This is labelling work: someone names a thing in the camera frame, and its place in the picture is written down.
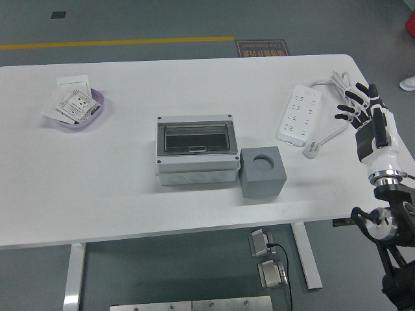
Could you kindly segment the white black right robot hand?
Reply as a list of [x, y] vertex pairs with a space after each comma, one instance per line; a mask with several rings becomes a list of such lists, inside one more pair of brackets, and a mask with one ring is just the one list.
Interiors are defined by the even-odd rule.
[[382, 171], [401, 172], [397, 160], [399, 141], [393, 113], [379, 96], [374, 84], [356, 83], [345, 90], [346, 105], [339, 105], [336, 119], [351, 123], [356, 129], [357, 156], [366, 165], [370, 178]]

